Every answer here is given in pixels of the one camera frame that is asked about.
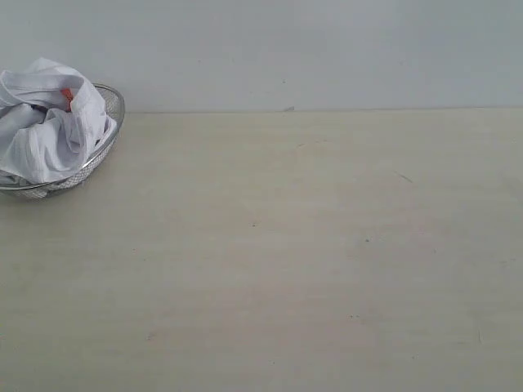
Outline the metal mesh basket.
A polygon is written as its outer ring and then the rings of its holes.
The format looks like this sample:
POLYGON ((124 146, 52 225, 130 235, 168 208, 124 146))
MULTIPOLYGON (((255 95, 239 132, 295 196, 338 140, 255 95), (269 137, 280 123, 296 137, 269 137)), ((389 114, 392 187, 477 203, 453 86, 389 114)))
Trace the metal mesh basket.
POLYGON ((104 142, 98 142, 93 154, 75 175, 65 180, 45 184, 9 184, 1 186, 1 193, 17 198, 43 199, 69 191, 81 185, 105 160, 110 153, 123 125, 126 108, 123 95, 113 87, 95 83, 95 88, 105 100, 107 114, 116 122, 115 129, 109 133, 104 142))

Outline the white printed t-shirt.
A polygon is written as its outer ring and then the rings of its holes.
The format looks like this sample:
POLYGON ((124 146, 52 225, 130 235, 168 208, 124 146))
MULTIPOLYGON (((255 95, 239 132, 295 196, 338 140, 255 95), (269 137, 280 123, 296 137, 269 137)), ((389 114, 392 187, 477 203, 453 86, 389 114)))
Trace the white printed t-shirt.
POLYGON ((39 58, 1 73, 1 183, 76 174, 116 130, 101 93, 79 71, 39 58))

